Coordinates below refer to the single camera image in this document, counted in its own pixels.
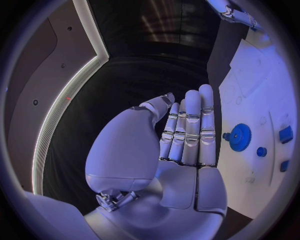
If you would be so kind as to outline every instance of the robotic hand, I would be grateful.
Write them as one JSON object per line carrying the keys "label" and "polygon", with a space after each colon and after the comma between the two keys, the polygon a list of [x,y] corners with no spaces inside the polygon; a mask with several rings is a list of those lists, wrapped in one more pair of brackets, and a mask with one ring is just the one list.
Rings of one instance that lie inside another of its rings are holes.
{"label": "robotic hand", "polygon": [[[186,166],[215,165],[211,86],[188,91],[180,105],[174,102],[173,94],[168,93],[127,109],[96,138],[86,160],[85,176],[89,187],[100,194],[97,200],[106,210],[113,211],[136,199],[134,191],[153,181],[159,160]],[[155,124],[170,107],[159,141]]]}

